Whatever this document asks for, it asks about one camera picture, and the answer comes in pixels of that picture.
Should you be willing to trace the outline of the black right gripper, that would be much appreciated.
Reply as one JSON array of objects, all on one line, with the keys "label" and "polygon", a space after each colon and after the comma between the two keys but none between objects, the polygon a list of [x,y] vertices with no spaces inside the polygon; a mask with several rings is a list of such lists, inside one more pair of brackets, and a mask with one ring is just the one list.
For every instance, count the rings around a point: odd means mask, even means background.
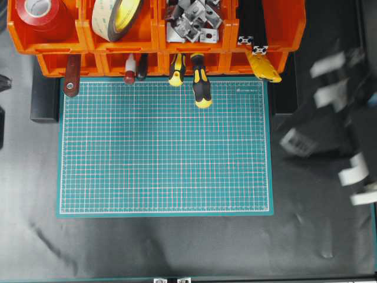
[{"label": "black right gripper", "polygon": [[289,154],[299,157],[350,156],[353,140],[345,108],[335,110],[333,103],[318,107],[313,98],[303,103],[278,128],[279,144]]}]

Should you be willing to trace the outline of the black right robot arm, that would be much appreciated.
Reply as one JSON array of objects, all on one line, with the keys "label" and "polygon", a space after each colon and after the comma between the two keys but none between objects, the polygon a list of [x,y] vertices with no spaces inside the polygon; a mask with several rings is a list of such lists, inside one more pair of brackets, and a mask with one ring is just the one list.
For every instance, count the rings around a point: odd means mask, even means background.
[{"label": "black right robot arm", "polygon": [[338,173],[342,186],[361,184],[350,196],[354,206],[376,202],[376,179],[369,168],[352,123],[353,111],[367,106],[376,87],[362,48],[340,51],[315,61],[310,76],[316,85],[306,100],[279,127],[280,146],[293,156],[308,158],[329,153],[348,157]]}]

